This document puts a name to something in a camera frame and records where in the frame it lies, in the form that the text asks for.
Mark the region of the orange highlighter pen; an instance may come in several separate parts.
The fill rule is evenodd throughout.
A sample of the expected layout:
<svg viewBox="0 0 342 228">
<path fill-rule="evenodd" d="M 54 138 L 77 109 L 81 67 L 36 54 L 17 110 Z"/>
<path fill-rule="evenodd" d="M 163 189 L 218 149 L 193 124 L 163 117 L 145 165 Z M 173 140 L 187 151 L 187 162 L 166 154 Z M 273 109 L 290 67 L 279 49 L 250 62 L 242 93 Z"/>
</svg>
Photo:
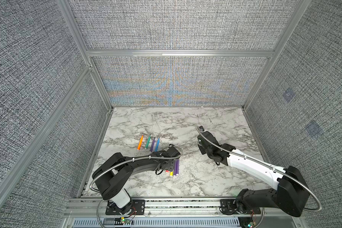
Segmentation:
<svg viewBox="0 0 342 228">
<path fill-rule="evenodd" d="M 141 147 L 142 147 L 142 143 L 143 143 L 143 138 L 144 136 L 141 136 L 140 140 L 139 140 L 139 143 L 138 143 L 138 146 L 137 146 L 137 150 L 140 150 Z"/>
</svg>

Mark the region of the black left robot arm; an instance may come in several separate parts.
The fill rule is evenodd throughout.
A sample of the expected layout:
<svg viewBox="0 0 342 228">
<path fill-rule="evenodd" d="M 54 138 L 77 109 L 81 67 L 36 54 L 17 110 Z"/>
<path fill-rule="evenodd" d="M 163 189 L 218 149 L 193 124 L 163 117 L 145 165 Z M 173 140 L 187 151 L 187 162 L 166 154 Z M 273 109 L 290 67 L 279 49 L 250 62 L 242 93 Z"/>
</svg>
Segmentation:
<svg viewBox="0 0 342 228">
<path fill-rule="evenodd" d="M 164 171 L 173 171 L 176 161 L 182 156 L 182 150 L 174 145 L 152 152 L 146 156 L 128 157 L 115 153 L 93 172 L 89 189 L 101 194 L 105 201 L 113 202 L 119 209 L 131 206 L 131 196 L 124 188 L 133 175 Z"/>
</svg>

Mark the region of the blue highlighter pen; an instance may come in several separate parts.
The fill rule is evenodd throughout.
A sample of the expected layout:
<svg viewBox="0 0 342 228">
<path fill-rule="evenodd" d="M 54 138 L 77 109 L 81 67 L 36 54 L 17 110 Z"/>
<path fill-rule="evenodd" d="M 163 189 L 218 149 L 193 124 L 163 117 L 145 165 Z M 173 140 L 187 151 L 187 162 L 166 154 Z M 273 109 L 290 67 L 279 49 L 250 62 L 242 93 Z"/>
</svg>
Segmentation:
<svg viewBox="0 0 342 228">
<path fill-rule="evenodd" d="M 157 143 L 156 143 L 156 146 L 154 148 L 154 151 L 158 151 L 158 148 L 159 148 L 159 144 L 160 144 L 160 138 L 157 138 Z"/>
</svg>

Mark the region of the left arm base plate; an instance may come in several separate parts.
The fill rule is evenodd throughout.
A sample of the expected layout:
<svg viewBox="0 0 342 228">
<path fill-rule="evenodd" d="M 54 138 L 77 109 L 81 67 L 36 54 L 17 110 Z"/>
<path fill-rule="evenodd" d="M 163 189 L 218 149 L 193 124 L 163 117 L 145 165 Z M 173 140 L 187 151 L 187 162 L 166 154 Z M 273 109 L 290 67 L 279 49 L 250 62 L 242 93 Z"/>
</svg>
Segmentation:
<svg viewBox="0 0 342 228">
<path fill-rule="evenodd" d="M 108 201 L 105 214 L 106 215 L 125 215 L 130 216 L 131 214 L 144 215 L 145 200 L 143 199 L 132 199 L 125 207 L 119 208 L 115 203 Z"/>
</svg>

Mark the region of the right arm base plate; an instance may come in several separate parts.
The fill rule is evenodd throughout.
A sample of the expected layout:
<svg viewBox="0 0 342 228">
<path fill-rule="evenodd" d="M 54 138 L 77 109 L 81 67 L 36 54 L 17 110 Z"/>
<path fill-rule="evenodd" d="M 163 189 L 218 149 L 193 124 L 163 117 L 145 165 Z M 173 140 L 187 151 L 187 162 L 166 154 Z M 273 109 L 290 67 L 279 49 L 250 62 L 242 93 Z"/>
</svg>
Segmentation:
<svg viewBox="0 0 342 228">
<path fill-rule="evenodd" d="M 254 214 L 261 214 L 260 208 L 248 208 L 241 203 L 236 203 L 235 199 L 221 199 L 220 201 L 219 210 L 224 215 L 252 215 Z"/>
</svg>

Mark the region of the green highlighter pen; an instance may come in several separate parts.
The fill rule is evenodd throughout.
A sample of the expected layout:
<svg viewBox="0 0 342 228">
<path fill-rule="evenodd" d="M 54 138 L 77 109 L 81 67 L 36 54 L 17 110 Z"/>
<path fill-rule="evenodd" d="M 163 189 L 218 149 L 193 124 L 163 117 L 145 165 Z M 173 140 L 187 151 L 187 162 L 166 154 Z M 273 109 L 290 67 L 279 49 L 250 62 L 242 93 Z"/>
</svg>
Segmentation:
<svg viewBox="0 0 342 228">
<path fill-rule="evenodd" d="M 145 144 L 145 149 L 148 149 L 150 140 L 151 140 L 151 135 L 149 135 L 148 138 L 147 138 L 147 141 L 146 141 L 146 144 Z"/>
</svg>

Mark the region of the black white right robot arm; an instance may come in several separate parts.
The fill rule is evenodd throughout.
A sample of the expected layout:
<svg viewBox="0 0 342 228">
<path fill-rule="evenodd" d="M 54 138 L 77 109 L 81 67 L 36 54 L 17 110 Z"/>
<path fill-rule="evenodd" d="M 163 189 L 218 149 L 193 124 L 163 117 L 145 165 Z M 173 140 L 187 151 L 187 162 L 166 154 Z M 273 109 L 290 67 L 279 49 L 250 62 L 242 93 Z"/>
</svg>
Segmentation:
<svg viewBox="0 0 342 228">
<path fill-rule="evenodd" d="M 266 183 L 263 190 L 243 189 L 233 201 L 234 209 L 246 214 L 257 208 L 277 208 L 292 217 L 300 217 L 309 198 L 307 184 L 300 171 L 255 159 L 227 143 L 220 145 L 208 131 L 197 137 L 199 150 L 217 165 L 242 170 Z"/>
</svg>

